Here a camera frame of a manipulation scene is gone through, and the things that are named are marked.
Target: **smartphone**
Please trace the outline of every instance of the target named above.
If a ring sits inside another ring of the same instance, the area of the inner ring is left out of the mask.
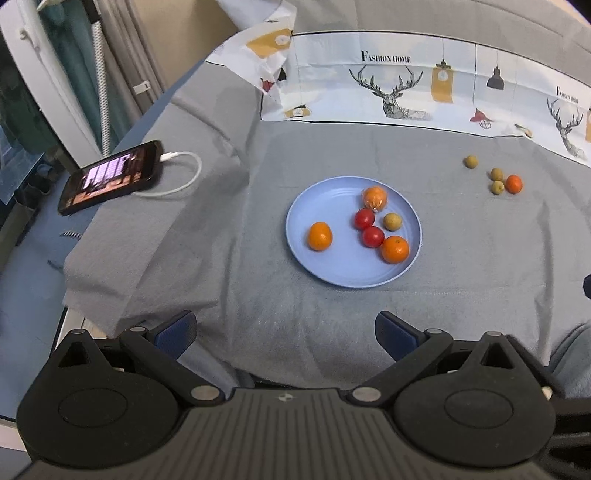
[[[162,144],[154,140],[116,153],[72,174],[57,211],[71,215],[136,190],[150,188],[161,171]]]

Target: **plate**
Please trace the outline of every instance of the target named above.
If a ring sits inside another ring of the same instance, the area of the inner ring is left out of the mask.
[[[363,208],[362,192],[373,185],[380,185],[388,194],[388,204],[376,214],[374,225],[382,228],[386,237],[405,238],[410,247],[408,258],[399,264],[386,263],[379,248],[365,247],[361,232],[353,226],[355,213]],[[389,212],[402,217],[402,227],[396,232],[382,227]],[[326,222],[333,232],[333,243],[323,252],[313,251],[307,242],[308,230],[316,222]],[[334,177],[305,189],[287,212],[285,234],[291,252],[307,271],[348,288],[376,287],[400,277],[417,259],[423,240],[421,222],[406,198],[380,181],[363,177]]]

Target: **cherry tomato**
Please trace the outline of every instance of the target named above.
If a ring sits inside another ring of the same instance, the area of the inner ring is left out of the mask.
[[[372,226],[375,222],[374,213],[368,208],[362,208],[355,214],[353,224],[357,230],[365,230],[367,227]]]
[[[363,244],[368,248],[377,248],[384,243],[384,232],[376,226],[367,227],[361,234]]]

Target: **white cable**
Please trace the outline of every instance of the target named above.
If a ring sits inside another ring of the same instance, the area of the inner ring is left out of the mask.
[[[109,126],[109,98],[107,75],[103,56],[103,29],[99,22],[92,24],[92,45],[95,50],[96,83],[99,87],[100,133],[103,142],[103,157],[111,154],[111,129]]]
[[[195,159],[195,161],[197,162],[197,171],[195,172],[195,175],[193,175],[193,178],[191,180],[189,180],[185,185],[181,185],[180,187],[177,187],[172,190],[167,190],[166,192],[154,192],[154,193],[134,192],[134,195],[137,195],[138,197],[151,197],[151,198],[164,197],[166,195],[171,195],[173,193],[180,192],[181,190],[184,190],[184,189],[190,187],[193,183],[195,183],[195,180],[197,180],[197,178],[199,177],[199,174],[201,173],[201,169],[203,168],[203,162],[201,161],[201,157],[199,157],[199,155],[197,155],[196,153],[193,153],[193,152],[165,153],[164,155],[162,155],[160,157],[160,161],[167,161],[167,160],[170,160],[171,158],[179,157],[181,155],[188,155],[189,157],[193,157]]]

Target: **deer illustration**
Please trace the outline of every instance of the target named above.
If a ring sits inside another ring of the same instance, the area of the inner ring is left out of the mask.
[[[571,133],[571,131],[574,127],[578,127],[581,124],[581,122],[583,121],[584,114],[581,114],[581,117],[578,119],[575,119],[575,117],[573,115],[573,119],[566,125],[566,127],[564,127],[562,125],[561,120],[560,120],[560,108],[558,110],[554,111],[554,105],[556,104],[556,102],[558,102],[558,99],[556,99],[552,103],[550,103],[550,101],[547,99],[546,105],[548,105],[548,111],[550,112],[550,115],[552,115],[552,118],[554,120],[556,120],[556,128],[560,132],[560,136],[562,137],[562,142],[564,143],[566,150],[568,150],[569,153],[574,157],[578,157],[578,158],[582,158],[583,160],[587,160],[587,156],[585,155],[585,152],[583,150],[581,150],[580,148],[575,147],[567,137],[567,135],[569,133]],[[579,108],[578,107],[577,107],[577,117],[579,117]]]
[[[362,87],[371,90],[375,96],[380,97],[384,102],[384,113],[388,118],[398,119],[409,119],[409,120],[430,120],[431,115],[421,110],[409,110],[408,108],[402,108],[399,106],[397,100],[402,96],[403,90],[413,88],[423,78],[423,73],[418,76],[415,80],[414,73],[410,71],[408,67],[406,69],[410,73],[410,80],[406,82],[406,85],[402,82],[402,77],[398,76],[400,83],[396,87],[392,88],[392,93],[384,93],[378,85],[374,83],[374,76],[367,81],[362,77],[362,72],[367,65],[363,66],[360,71],[357,72],[357,76],[349,69],[349,73],[358,84]]]

